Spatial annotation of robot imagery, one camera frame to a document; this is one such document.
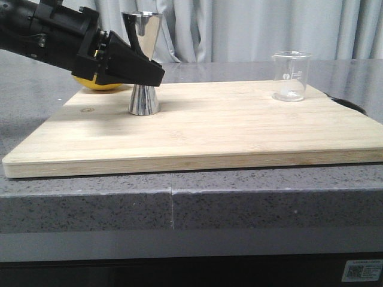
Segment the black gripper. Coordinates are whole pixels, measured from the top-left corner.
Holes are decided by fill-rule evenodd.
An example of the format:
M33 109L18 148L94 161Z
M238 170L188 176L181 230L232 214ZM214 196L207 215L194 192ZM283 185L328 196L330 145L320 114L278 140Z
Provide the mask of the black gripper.
M1 49L71 71L79 78L107 84L158 87L165 70L137 53L111 31L102 59L99 13L88 7L75 11L62 1L1 1Z

